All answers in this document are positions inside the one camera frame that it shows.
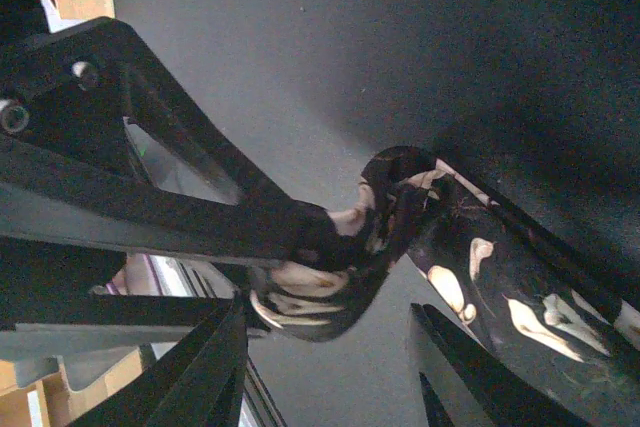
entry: black and tan pattern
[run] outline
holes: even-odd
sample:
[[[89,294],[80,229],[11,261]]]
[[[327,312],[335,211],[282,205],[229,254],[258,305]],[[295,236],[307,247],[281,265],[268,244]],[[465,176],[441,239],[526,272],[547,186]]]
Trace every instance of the black and tan pattern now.
[[[596,425],[631,425],[640,398],[640,314],[592,266],[507,199],[427,152],[395,147],[362,172],[345,212],[301,204],[307,225],[282,267],[254,274],[272,327],[333,339],[408,251],[485,349]]]

